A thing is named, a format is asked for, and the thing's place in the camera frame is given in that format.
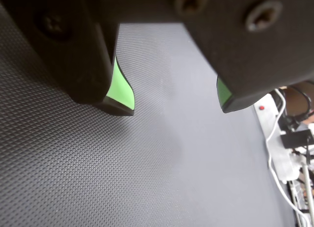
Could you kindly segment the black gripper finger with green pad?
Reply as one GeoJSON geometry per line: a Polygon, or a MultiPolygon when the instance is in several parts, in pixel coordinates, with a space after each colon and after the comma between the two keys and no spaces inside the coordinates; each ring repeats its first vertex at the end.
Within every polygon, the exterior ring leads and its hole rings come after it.
{"type": "Polygon", "coordinates": [[[314,73],[314,0],[176,0],[198,48],[230,96],[230,113],[314,73]]]}
{"type": "Polygon", "coordinates": [[[102,0],[0,0],[55,81],[78,104],[132,116],[133,89],[103,30],[102,0]]]}

